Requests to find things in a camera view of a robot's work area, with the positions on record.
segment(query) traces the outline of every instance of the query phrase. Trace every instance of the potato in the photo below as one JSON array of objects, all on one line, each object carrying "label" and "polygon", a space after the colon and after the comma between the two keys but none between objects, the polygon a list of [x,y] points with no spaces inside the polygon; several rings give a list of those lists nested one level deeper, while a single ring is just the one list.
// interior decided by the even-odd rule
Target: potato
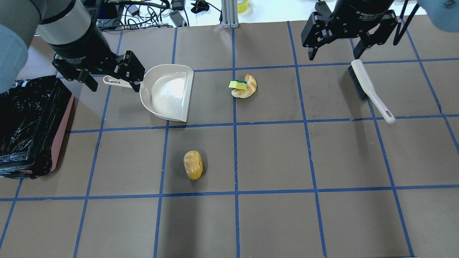
[{"label": "potato", "polygon": [[189,151],[183,157],[183,165],[185,166],[186,175],[191,180],[196,180],[202,174],[202,158],[198,151]]}]

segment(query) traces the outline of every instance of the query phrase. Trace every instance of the brush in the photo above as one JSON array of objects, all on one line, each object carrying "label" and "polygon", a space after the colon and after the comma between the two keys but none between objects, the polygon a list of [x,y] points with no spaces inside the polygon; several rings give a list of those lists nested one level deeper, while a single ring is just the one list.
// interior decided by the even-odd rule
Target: brush
[{"label": "brush", "polygon": [[382,117],[387,123],[395,123],[395,117],[384,105],[381,98],[376,94],[375,87],[365,70],[364,64],[361,60],[356,59],[351,62],[351,66],[348,68],[349,74],[354,81],[355,89],[357,90],[358,96],[361,100],[371,99],[373,104],[381,113]]}]

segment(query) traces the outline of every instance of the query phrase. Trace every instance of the dustpan handle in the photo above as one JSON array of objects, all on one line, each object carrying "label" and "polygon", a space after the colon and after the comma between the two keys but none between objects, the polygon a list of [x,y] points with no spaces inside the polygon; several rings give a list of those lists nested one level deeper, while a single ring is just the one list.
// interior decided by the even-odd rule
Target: dustpan handle
[{"label": "dustpan handle", "polygon": [[127,81],[114,78],[110,75],[104,76],[103,81],[105,84],[111,85],[111,86],[120,86],[120,87],[130,88],[130,89],[132,88],[131,85]]}]

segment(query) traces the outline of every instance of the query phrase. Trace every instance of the metal bracket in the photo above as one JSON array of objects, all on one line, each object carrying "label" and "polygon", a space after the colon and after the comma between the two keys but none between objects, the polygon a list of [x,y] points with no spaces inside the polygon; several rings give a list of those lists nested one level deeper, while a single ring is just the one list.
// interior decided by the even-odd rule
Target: metal bracket
[{"label": "metal bracket", "polygon": [[222,0],[223,28],[239,28],[237,19],[237,0]]}]

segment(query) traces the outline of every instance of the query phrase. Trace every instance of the yellow sponge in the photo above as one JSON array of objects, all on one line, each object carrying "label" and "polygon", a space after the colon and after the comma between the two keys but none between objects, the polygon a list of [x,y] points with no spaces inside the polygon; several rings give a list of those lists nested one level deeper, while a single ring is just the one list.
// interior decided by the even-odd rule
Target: yellow sponge
[{"label": "yellow sponge", "polygon": [[246,81],[239,81],[239,80],[231,80],[229,83],[228,88],[234,88],[238,90],[246,90],[247,89],[247,82]]}]

